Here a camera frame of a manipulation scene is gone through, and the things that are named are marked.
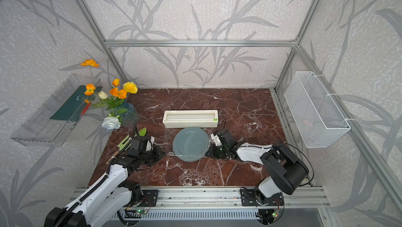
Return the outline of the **white plastic wrap dispenser box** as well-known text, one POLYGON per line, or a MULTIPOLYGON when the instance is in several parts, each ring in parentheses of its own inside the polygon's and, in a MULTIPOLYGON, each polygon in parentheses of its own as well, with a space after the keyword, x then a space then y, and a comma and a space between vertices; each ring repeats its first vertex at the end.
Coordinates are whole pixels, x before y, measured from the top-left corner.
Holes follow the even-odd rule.
POLYGON ((217 110, 170 110, 164 112, 162 122, 166 128, 216 128, 219 118, 217 110))

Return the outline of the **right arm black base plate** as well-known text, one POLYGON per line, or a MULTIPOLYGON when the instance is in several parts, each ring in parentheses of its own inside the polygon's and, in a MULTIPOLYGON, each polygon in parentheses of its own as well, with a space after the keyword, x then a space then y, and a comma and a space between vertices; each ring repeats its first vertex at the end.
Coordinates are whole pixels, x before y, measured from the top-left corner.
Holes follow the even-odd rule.
POLYGON ((241 187, 240 190, 241 204, 244 207, 251 206, 272 206, 279 208, 284 205, 284 196, 283 194, 276 193, 272 197, 267 198, 261 192, 254 189, 247 189, 245 187, 241 187))

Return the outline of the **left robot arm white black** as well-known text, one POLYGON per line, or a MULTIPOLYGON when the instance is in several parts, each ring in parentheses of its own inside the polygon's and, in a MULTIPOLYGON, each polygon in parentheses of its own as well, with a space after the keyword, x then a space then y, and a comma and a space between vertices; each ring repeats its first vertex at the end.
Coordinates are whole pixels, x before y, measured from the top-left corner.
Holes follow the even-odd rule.
POLYGON ((164 151, 152 136, 136 135, 127 141, 111 158, 101 178, 64 208, 54 208, 48 213, 46 227, 101 227, 122 207, 145 200, 139 183, 128 178, 141 166, 154 165, 164 151))

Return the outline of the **grey-green round plate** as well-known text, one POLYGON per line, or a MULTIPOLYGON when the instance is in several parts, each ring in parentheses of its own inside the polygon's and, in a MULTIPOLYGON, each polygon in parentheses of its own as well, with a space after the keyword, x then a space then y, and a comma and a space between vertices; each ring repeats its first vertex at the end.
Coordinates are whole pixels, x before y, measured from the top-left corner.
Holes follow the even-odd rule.
POLYGON ((205 157, 208 146, 209 136, 199 127, 186 127, 173 140, 174 155, 185 162, 195 162, 205 157))

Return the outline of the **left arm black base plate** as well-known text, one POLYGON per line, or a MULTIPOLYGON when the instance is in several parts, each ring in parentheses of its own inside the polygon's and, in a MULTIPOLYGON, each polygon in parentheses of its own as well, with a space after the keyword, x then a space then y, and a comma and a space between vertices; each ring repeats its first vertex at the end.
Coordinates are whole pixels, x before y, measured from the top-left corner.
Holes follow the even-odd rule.
POLYGON ((135 190, 132 192, 129 207, 148 207, 152 208, 157 205, 159 190, 135 190))

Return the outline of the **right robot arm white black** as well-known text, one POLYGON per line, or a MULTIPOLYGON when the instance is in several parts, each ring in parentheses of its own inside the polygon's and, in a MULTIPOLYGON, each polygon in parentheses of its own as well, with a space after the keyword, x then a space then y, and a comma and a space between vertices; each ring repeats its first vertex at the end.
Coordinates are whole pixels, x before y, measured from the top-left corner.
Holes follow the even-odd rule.
POLYGON ((253 162, 268 171, 269 177, 255 188, 255 194, 261 200, 281 192, 292 195, 309 175, 306 164, 291 150, 294 146, 285 143, 265 146, 240 143, 234 140, 227 129, 213 132, 210 141, 207 157, 253 162))

